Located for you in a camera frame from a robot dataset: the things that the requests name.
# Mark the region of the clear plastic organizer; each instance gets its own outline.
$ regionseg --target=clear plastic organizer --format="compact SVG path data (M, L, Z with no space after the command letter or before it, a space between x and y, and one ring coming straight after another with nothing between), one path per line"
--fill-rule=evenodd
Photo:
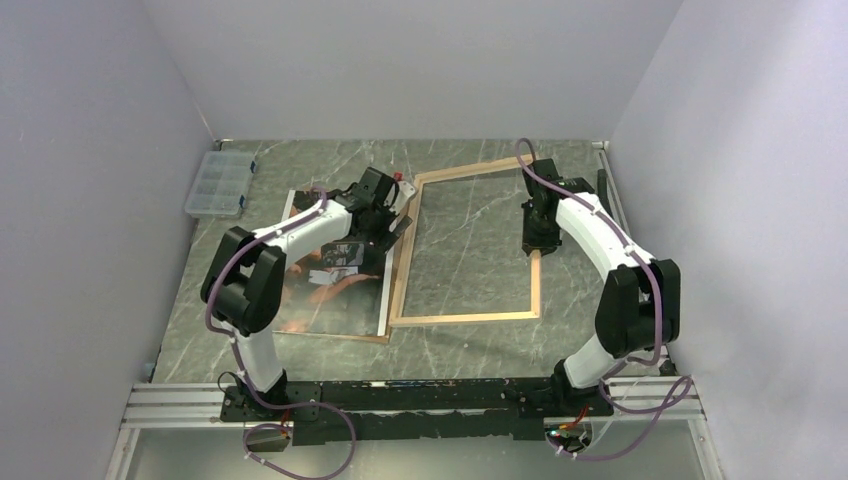
M189 215L238 216L256 171L252 153L206 152L185 203Z

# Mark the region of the white enclosure wall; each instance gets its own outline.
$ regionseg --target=white enclosure wall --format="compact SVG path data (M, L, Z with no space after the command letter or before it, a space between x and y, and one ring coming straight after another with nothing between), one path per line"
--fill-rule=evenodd
M0 477L103 478L211 145L140 1L0 2Z
M609 138L681 0L145 0L218 138Z
M846 478L848 4L686 0L612 138L730 479Z

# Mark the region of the glass pane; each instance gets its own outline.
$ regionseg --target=glass pane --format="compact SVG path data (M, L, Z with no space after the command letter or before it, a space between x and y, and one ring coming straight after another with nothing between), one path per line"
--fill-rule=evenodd
M616 452L636 438L643 422L618 422L590 453ZM239 429L144 430L130 475L134 480L285 478L244 460ZM330 473L347 455L348 444L289 447L264 458L300 475ZM574 462L554 456L545 442L508 437L370 441L339 479L432 480L438 478L703 478L686 422L661 422L629 455L612 462Z

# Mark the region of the light wood frame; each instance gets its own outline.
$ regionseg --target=light wood frame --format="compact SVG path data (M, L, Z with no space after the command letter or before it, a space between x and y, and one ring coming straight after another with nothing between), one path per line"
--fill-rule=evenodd
M522 160L531 163L530 155L523 155ZM495 160L493 162L463 165L446 168L415 176L413 185L418 194L410 201L407 215L412 219L412 225L404 232L400 240L400 260L397 262L397 273L394 281L392 305L389 311L389 327L420 327L427 325L464 325L473 323L497 322L503 320L532 320L541 315L541 255L538 250L530 254L530 309L522 312L497 313L468 313L457 315L427 315L419 317L404 317L403 305L406 300L406 287L409 281L409 268L412 265L412 251L415 248L415 232L418 225L418 214L421 210L421 199L424 198L424 186L428 183L455 180L487 173L502 172L520 168L515 157Z

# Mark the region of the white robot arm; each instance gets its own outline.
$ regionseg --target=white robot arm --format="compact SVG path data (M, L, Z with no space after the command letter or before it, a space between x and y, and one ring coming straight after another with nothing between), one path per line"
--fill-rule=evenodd
M234 334L244 372L260 395L272 402L284 401L280 395L285 395L287 379L274 349L271 322L280 307L285 272L309 252L348 236L387 251L411 223L408 217L398 215L415 194L415 187L408 182L369 167L346 191L330 192L325 205L316 203L292 218L253 232L234 227L224 235L201 288L204 301L209 300L212 285L239 249L279 232L240 259L214 299L213 326ZM242 267L253 270L243 273Z
M595 315L595 334L554 368L553 382L560 387L561 399L566 399L580 391L594 392L598 381L622 358L654 347L654 298L648 278L631 252L647 264L658 280L663 343L676 339L679 333L680 270L671 260L657 260L621 229L617 235L597 215L604 211L603 202L584 179L563 180L550 159L537 160L529 168L576 198L561 196L525 173L533 198L522 205L524 251L551 253L561 244L560 233L565 231L605 281Z

